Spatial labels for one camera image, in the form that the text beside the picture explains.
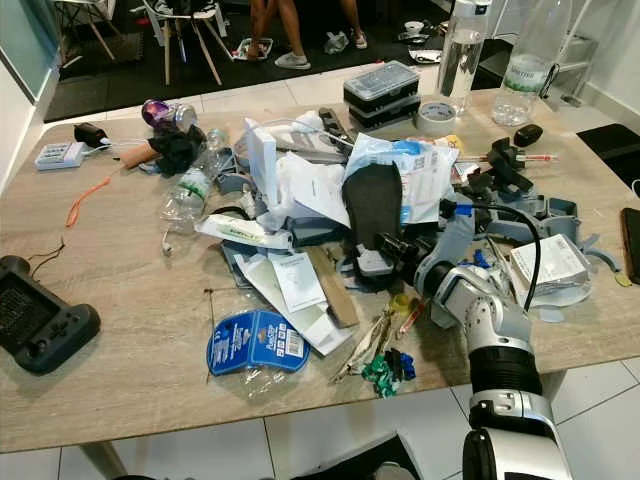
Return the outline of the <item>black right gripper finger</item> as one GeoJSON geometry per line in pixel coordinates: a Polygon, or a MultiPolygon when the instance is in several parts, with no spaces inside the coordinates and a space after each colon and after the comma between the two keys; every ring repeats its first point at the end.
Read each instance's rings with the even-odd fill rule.
{"type": "Polygon", "coordinates": [[[378,173],[378,165],[364,166],[349,175],[343,183],[343,201],[349,216],[349,229],[357,247],[374,250],[376,233],[372,230],[369,214],[372,211],[367,200],[367,187],[370,187],[378,173]]]}
{"type": "Polygon", "coordinates": [[[372,247],[381,237],[396,238],[401,228],[402,180],[397,166],[372,166],[372,247]]]}

